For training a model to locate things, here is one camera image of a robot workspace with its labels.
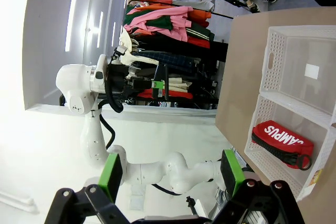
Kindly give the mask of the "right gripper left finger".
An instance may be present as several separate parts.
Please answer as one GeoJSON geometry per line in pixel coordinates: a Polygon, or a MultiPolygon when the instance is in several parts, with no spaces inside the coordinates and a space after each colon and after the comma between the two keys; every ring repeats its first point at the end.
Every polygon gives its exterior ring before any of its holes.
{"type": "Polygon", "coordinates": [[[91,216],[96,216],[101,223],[128,223],[115,204],[122,175],[120,156],[110,154],[98,183],[78,192],[70,188],[56,192],[45,223],[84,223],[91,216]]]}

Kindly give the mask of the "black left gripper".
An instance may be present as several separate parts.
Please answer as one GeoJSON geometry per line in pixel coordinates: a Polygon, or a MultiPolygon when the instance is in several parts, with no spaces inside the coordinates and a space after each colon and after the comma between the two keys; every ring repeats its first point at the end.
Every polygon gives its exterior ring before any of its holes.
{"type": "MultiPolygon", "coordinates": [[[[126,65],[108,64],[106,78],[106,95],[121,94],[130,97],[152,98],[159,89],[132,90],[128,85],[129,67],[126,65]]],[[[132,79],[133,88],[164,88],[163,81],[148,79],[132,79]]]]}

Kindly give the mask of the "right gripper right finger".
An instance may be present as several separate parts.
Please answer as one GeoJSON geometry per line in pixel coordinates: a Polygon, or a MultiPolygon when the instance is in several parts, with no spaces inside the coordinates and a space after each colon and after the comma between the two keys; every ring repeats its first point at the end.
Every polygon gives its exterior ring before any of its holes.
{"type": "Polygon", "coordinates": [[[229,199],[212,223],[243,223],[252,212],[259,212],[266,223],[305,222],[284,180],[265,185],[246,178],[232,150],[223,150],[220,171],[229,199]]]}

